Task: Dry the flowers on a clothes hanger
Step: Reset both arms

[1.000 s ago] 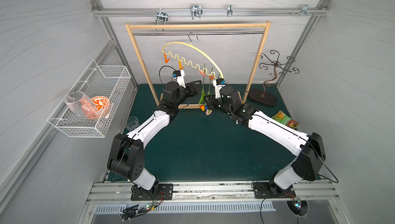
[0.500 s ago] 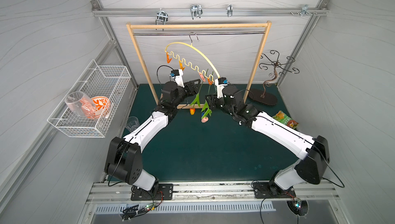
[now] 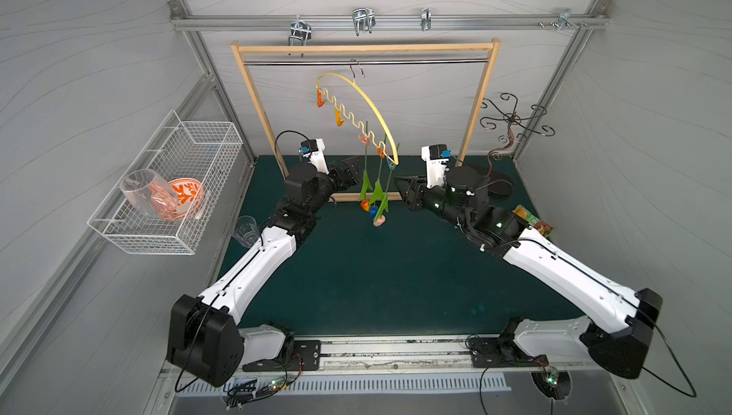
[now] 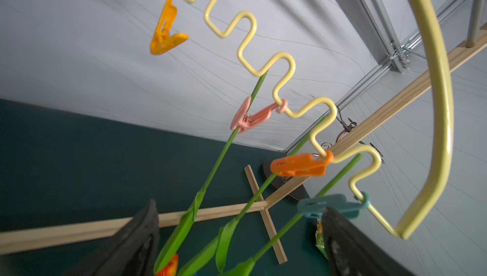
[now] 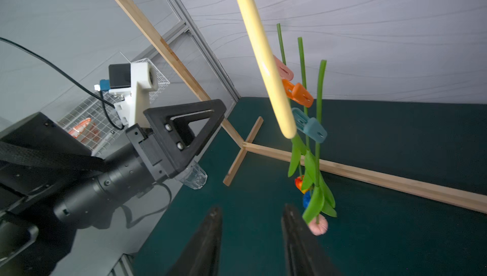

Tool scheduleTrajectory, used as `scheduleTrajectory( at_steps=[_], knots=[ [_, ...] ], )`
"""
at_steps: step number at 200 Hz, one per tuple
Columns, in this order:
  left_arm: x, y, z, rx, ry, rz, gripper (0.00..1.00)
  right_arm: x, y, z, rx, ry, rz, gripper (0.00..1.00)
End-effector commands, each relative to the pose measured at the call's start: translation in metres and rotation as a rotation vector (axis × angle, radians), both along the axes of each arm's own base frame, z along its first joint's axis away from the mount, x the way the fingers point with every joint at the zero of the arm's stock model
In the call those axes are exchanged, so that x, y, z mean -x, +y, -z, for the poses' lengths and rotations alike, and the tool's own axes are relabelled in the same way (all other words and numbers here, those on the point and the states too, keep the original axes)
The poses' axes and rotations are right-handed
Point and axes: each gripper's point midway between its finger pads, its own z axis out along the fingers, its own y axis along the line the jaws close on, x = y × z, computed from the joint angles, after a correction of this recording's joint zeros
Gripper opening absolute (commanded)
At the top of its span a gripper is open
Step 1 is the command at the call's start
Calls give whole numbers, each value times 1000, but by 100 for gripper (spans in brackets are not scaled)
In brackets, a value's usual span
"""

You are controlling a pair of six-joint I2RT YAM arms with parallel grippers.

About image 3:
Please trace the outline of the orange tulip green stem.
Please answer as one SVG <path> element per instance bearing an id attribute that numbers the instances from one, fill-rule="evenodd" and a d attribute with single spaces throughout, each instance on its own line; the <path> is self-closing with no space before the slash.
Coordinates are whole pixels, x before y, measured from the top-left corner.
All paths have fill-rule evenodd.
<path id="1" fill-rule="evenodd" d="M 364 158 L 363 158 L 363 169 L 362 169 L 362 180 L 361 180 L 361 189 L 360 189 L 360 197 L 358 198 L 358 201 L 360 202 L 361 208 L 366 211 L 368 211 L 368 203 L 369 199 L 367 199 L 367 194 L 372 190 L 373 186 L 371 184 L 371 180 L 369 178 L 368 174 L 368 147 L 364 146 Z"/>

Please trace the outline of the pink tulip green stem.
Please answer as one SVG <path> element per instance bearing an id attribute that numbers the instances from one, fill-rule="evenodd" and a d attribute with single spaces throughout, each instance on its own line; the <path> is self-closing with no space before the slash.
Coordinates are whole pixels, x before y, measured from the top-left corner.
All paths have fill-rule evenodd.
<path id="1" fill-rule="evenodd" d="M 386 166 L 388 167 L 388 164 L 387 164 L 387 156 L 386 156 L 385 159 L 383 159 L 383 162 L 386 162 Z M 379 210 L 380 217 L 377 219 L 376 222 L 373 222 L 372 221 L 373 222 L 373 226 L 375 226 L 375 227 L 379 227 L 379 226 L 383 225 L 385 223 L 385 221 L 386 221 L 386 217 L 384 216 L 384 214 L 388 210 L 388 207 L 389 207 L 389 196 L 388 196 L 388 194 L 389 194 L 389 187 L 390 187 L 390 184 L 391 184 L 391 180 L 392 180 L 393 173 L 394 173 L 394 171 L 396 169 L 394 171 L 391 171 L 389 169 L 389 167 L 388 167 L 388 170 L 389 170 L 389 173 L 388 173 L 388 178 L 387 178 L 386 185 L 383 186 L 381 184 L 382 187 L 383 187 L 383 191 L 384 191 L 384 197 L 383 197 L 382 205 L 381 205 L 380 210 Z"/>

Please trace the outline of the blue tulip green stem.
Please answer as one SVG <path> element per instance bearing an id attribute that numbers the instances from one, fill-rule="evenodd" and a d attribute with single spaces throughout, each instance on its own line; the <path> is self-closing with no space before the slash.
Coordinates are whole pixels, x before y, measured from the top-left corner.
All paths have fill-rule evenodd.
<path id="1" fill-rule="evenodd" d="M 382 163 L 383 163 L 383 159 L 381 159 L 379 161 L 379 172 L 377 173 L 377 180 L 374 185 L 374 190 L 371 195 L 371 199 L 369 199 L 369 203 L 368 203 L 369 215 L 373 222 L 376 222 L 377 219 L 380 217 L 379 210 L 382 205 L 383 197 L 384 197 L 384 191 L 383 191 L 383 187 L 382 187 L 381 181 L 380 181 Z"/>

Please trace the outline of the pink clothes peg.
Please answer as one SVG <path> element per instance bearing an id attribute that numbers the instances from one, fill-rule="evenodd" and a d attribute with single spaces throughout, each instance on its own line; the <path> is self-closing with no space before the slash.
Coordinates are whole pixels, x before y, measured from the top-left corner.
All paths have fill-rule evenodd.
<path id="1" fill-rule="evenodd" d="M 361 143 L 362 143 L 362 144 L 363 144 L 363 145 L 364 145 L 365 147 L 368 147 L 368 146 L 370 145 L 370 143 L 371 143 L 371 142 L 370 142 L 370 139 L 369 139 L 368 137 L 366 137 L 366 136 L 363 136 L 363 135 L 359 135 L 359 136 L 358 136 L 358 139 L 360 140 L 360 142 L 361 142 Z"/>

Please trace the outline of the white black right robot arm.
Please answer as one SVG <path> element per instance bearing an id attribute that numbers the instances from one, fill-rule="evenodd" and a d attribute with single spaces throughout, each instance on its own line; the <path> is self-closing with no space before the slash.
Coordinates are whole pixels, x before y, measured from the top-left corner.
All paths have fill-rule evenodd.
<path id="1" fill-rule="evenodd" d="M 604 370 L 635 380 L 655 335 L 663 297 L 650 288 L 635 291 L 583 264 L 541 235 L 527 220 L 491 203 L 498 183 L 471 166 L 451 170 L 432 165 L 425 177 L 396 178 L 411 211 L 428 210 L 452 224 L 480 251 L 532 275 L 577 306 L 589 324 L 576 343 Z"/>

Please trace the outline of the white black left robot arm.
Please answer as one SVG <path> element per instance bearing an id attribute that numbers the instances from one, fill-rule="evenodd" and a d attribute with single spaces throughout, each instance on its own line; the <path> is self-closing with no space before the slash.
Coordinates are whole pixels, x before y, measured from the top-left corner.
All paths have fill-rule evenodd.
<path id="1" fill-rule="evenodd" d="M 301 163 L 284 180 L 285 195 L 253 246 L 218 281 L 197 297 L 173 305 L 168 363 L 219 388 L 244 365 L 278 358 L 288 348 L 287 332 L 274 325 L 239 329 L 246 309 L 276 270 L 302 247 L 329 199 L 356 185 L 360 159 L 338 166 Z"/>

